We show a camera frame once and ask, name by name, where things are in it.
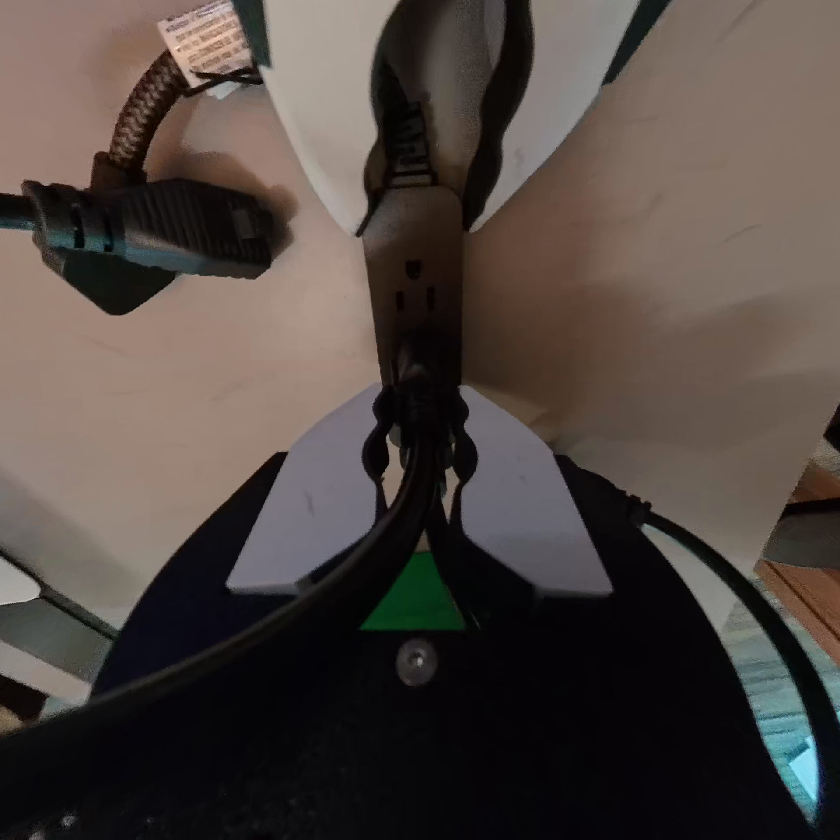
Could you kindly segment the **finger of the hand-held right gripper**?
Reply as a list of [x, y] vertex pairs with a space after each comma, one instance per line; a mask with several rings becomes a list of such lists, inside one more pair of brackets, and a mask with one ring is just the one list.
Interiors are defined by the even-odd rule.
[[463, 195], [477, 231], [562, 143], [596, 99], [638, 1], [504, 2], [498, 61], [479, 105]]
[[371, 80], [397, 1], [266, 1], [263, 78], [292, 149], [332, 219], [357, 235], [378, 140]]

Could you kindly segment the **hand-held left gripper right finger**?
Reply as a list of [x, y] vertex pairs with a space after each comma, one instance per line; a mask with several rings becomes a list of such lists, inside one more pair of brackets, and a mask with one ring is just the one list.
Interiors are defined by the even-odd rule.
[[553, 451], [473, 387], [458, 390], [452, 557], [477, 621], [555, 599], [606, 599], [613, 583]]

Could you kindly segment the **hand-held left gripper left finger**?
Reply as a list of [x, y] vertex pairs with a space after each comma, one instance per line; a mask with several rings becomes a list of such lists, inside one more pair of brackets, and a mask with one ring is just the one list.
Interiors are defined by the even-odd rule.
[[372, 384], [290, 447], [226, 586], [297, 595], [301, 582], [362, 539], [384, 506], [387, 394]]

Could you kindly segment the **green plastic bin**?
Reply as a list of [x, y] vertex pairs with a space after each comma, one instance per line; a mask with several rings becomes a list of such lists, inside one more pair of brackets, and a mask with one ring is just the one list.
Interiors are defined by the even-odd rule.
[[466, 621], [438, 571], [434, 556], [415, 553], [372, 613], [366, 632], [463, 631]]

